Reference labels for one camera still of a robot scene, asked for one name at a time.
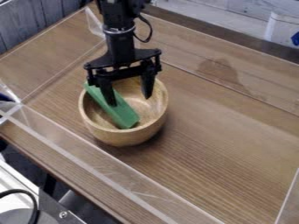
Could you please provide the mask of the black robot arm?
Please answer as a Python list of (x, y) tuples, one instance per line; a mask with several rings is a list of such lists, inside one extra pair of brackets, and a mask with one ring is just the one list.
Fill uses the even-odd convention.
[(103, 16), (107, 52), (84, 65), (88, 84), (99, 88), (109, 106), (117, 105), (112, 82), (135, 76), (141, 80), (144, 98), (152, 96), (155, 76), (161, 71), (161, 50), (139, 49), (135, 39), (148, 43), (153, 28), (143, 17), (147, 0), (95, 0)]

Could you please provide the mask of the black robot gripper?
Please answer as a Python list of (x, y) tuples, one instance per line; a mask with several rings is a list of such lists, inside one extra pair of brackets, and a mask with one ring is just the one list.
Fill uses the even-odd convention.
[(104, 30), (107, 52), (91, 62), (84, 69), (88, 73), (88, 84), (97, 86), (111, 107), (117, 105), (112, 82), (135, 76), (141, 77), (144, 98), (152, 96), (155, 76), (161, 71), (161, 50), (140, 49), (135, 46), (135, 29), (127, 31)]

